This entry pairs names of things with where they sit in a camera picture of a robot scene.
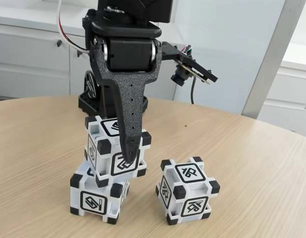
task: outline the white cube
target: white cube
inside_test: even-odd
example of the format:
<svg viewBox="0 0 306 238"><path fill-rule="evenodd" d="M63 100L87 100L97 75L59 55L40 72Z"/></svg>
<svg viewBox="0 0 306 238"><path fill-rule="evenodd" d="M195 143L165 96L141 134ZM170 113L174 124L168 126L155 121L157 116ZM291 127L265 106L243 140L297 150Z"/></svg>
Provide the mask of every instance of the white cube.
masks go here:
<svg viewBox="0 0 306 238"><path fill-rule="evenodd" d="M117 119L102 120L99 116L88 117L85 126L88 131L85 158L96 175L98 187L146 174L144 152L151 144L151 136L146 130L142 131L136 160L128 164L122 156Z"/></svg>
<svg viewBox="0 0 306 238"><path fill-rule="evenodd" d="M209 199L216 197L220 186L214 178L203 171L200 157L188 163L177 164L174 160L163 160L162 181L156 186L156 194L165 210L169 225L209 218Z"/></svg>
<svg viewBox="0 0 306 238"><path fill-rule="evenodd" d="M94 213L101 215L103 222L116 224L128 189L128 180L98 188L89 164L83 160L70 180L70 212L79 216Z"/></svg>

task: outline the red wire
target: red wire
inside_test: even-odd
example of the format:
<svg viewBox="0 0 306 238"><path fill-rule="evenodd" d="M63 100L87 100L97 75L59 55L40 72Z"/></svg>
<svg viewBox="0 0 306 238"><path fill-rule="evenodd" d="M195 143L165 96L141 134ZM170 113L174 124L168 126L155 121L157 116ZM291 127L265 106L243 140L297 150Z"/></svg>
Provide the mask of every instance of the red wire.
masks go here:
<svg viewBox="0 0 306 238"><path fill-rule="evenodd" d="M71 41L71 39L69 39L69 37L64 33L63 28L62 28L62 25L61 25L61 20L60 20L60 18L59 18L59 27L60 27L60 30L61 30L62 35L63 35L70 43L72 43L73 45L75 45L76 47L78 47L79 49L81 49L81 50L83 50L83 51L86 50L86 49L84 49L84 48L82 48L82 47L76 45L76 44L75 44L73 41Z"/></svg>

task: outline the stacked cubes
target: stacked cubes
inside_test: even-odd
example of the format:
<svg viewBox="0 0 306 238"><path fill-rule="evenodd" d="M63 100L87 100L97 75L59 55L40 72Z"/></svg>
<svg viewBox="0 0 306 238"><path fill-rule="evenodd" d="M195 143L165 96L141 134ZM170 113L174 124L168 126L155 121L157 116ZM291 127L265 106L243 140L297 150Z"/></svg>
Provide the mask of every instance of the stacked cubes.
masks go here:
<svg viewBox="0 0 306 238"><path fill-rule="evenodd" d="M70 212L79 216L85 212L98 214L103 222L116 224L129 180L146 174L144 153L150 148L151 136L143 130L136 160L128 164L122 156L117 119L88 117L85 126L85 160L70 180Z"/></svg>

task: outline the round table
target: round table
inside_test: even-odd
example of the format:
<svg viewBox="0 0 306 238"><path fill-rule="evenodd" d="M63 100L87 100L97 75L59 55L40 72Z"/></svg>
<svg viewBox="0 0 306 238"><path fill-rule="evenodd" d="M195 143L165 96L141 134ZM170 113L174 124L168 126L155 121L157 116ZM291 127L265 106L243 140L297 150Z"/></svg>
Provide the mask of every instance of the round table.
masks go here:
<svg viewBox="0 0 306 238"><path fill-rule="evenodd" d="M148 171L131 180L117 225L70 214L69 180L87 133L77 97L0 102L0 237L306 237L306 138L239 115L150 99ZM220 184L206 220L168 226L161 160L200 156Z"/></svg>

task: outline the white cable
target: white cable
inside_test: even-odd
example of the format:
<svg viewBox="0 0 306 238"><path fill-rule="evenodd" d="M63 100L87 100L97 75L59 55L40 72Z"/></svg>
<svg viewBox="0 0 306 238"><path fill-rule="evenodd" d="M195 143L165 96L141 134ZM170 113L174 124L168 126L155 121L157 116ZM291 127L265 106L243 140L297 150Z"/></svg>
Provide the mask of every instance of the white cable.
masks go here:
<svg viewBox="0 0 306 238"><path fill-rule="evenodd" d="M63 29L62 29L62 26L61 26L61 21L60 21L60 11L61 11L61 0L59 0L59 3L58 3L58 10L57 10L57 27L58 27L58 31L62 37L62 39L64 41L66 41L70 46L72 46L73 48L75 48L76 50L82 52L82 53L86 53L88 54L89 51L76 45L74 42L72 42L69 37L64 33Z"/></svg>

